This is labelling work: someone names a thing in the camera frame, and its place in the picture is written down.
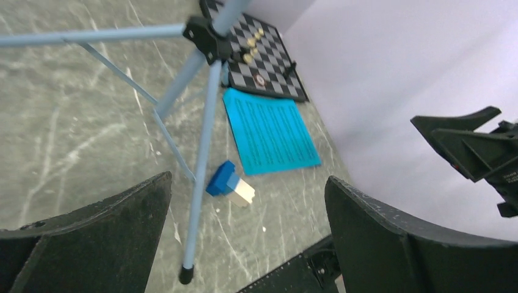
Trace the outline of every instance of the tripod clamp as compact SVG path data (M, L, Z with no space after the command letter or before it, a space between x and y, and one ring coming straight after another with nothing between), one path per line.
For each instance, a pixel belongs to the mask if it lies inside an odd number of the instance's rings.
M230 33L218 34L212 27L212 19L203 16L191 16L185 25L183 37L196 45L196 48L205 55L208 65L216 60L223 63L232 57L233 50L230 44Z

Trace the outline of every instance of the teal cloth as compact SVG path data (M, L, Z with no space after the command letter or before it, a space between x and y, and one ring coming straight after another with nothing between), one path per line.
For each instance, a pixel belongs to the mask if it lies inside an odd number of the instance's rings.
M228 89L223 102L246 175L321 164L294 101Z

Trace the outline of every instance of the white block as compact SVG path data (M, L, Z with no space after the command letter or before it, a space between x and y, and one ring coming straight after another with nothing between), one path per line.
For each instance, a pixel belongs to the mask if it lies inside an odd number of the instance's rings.
M227 195L227 198L237 206L244 208L252 203L254 196L255 189L253 189L252 186L248 185L248 183L244 182L242 179L239 179L238 185L233 192L230 192Z

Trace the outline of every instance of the marble table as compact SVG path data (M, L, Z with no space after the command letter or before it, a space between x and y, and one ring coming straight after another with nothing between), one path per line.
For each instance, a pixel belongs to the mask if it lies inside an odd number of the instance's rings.
M184 22L196 0L2 0L0 33L99 29ZM159 97L193 46L186 40L97 44L123 71ZM191 168L203 111L205 68L166 120ZM70 212L159 172L173 173L170 211L147 292L235 292L329 234L324 185L348 179L312 104L300 112L322 166L245 177L254 203L237 208L204 197L193 282L177 273L186 238L191 184L151 116L151 104L78 46L0 50L0 228ZM208 173L238 152L221 99Z

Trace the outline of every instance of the chessboard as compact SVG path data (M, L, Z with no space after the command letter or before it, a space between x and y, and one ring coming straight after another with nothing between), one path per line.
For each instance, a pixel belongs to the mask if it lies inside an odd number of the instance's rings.
M204 17L213 19L223 4L215 0L200 0L200 7ZM246 47L247 40L253 38L259 29L263 30L264 36L257 41L258 52L253 61L248 64L229 61L230 87L254 95L308 101L296 69L286 78L283 76L292 61L274 26L243 13L230 29L232 49L239 51L240 47Z

